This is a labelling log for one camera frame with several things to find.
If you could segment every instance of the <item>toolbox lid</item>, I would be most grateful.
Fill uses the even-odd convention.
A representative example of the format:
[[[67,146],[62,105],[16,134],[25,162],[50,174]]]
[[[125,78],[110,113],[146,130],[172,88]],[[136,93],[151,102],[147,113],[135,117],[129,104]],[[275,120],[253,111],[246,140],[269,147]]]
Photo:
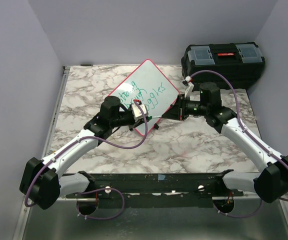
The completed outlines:
[[[194,60],[195,65],[215,65],[209,46],[191,46],[187,55],[189,61]]]
[[[243,63],[261,63],[262,53],[254,44],[236,44],[238,53],[242,58]]]

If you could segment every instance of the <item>screw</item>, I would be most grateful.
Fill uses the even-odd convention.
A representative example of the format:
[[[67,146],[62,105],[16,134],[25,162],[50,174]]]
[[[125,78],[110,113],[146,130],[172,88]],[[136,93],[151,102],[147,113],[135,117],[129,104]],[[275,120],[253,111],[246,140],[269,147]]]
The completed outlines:
[[[105,193],[110,194],[112,192],[112,190],[110,189],[110,186],[106,186],[105,187],[107,190],[105,190]]]
[[[205,187],[203,185],[199,185],[197,189],[199,192],[203,192],[205,190]]]

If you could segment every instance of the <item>white connector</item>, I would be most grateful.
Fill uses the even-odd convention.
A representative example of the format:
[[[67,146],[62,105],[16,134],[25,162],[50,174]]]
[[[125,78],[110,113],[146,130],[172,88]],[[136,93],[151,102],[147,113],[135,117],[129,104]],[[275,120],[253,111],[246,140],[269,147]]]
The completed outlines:
[[[139,119],[143,118],[142,113],[135,104],[132,104],[131,106],[132,106],[132,112],[133,112],[135,122],[137,122]],[[146,106],[144,104],[141,104],[139,105],[139,107],[143,110],[145,117],[147,117],[149,115],[149,111],[146,108]]]
[[[189,82],[192,80],[192,78],[191,78],[190,76],[187,76],[187,77],[185,78],[185,80],[189,83]]]

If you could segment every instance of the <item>black joint housing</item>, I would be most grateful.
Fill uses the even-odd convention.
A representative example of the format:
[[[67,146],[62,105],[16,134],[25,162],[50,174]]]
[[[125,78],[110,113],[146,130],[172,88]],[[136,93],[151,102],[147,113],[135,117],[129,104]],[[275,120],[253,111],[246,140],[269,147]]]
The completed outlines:
[[[220,134],[223,124],[227,124],[229,120],[236,117],[237,114],[232,109],[223,106],[217,110],[211,111],[210,114],[205,116],[205,119],[207,124]]]
[[[96,137],[107,139],[112,135],[113,129],[136,124],[132,110],[126,109],[117,96],[107,96],[100,106],[100,111],[84,126],[94,133]]]
[[[44,164],[37,158],[31,158],[25,166],[19,190],[26,195],[29,186],[41,170]],[[29,198],[36,203],[41,209],[45,210],[52,206],[60,195],[60,184],[58,175],[48,167],[41,173],[36,180]]]
[[[186,112],[187,101],[190,101],[190,97],[185,97],[184,94],[177,95],[176,102],[162,115],[163,119],[172,120],[185,120],[189,114]]]
[[[288,155],[281,160],[288,165]],[[254,189],[263,201],[272,203],[288,193],[288,170],[278,161],[269,165],[254,179]]]
[[[221,90],[214,82],[205,82],[199,86],[200,103],[210,105],[212,109],[222,107]]]

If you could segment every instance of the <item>white cable clip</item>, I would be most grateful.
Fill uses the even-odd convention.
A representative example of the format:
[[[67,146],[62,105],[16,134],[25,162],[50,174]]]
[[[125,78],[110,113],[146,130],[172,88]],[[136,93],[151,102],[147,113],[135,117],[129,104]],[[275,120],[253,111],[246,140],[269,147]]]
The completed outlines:
[[[184,89],[189,87],[189,82],[192,80],[190,76],[187,76],[184,80],[182,80],[180,83]]]
[[[194,84],[189,82],[188,87],[185,90],[185,95],[184,95],[185,98],[191,95],[191,93],[193,92],[193,88],[194,88]]]
[[[244,129],[242,130],[242,133],[245,133],[245,131],[248,131],[249,128],[247,126],[244,126]]]

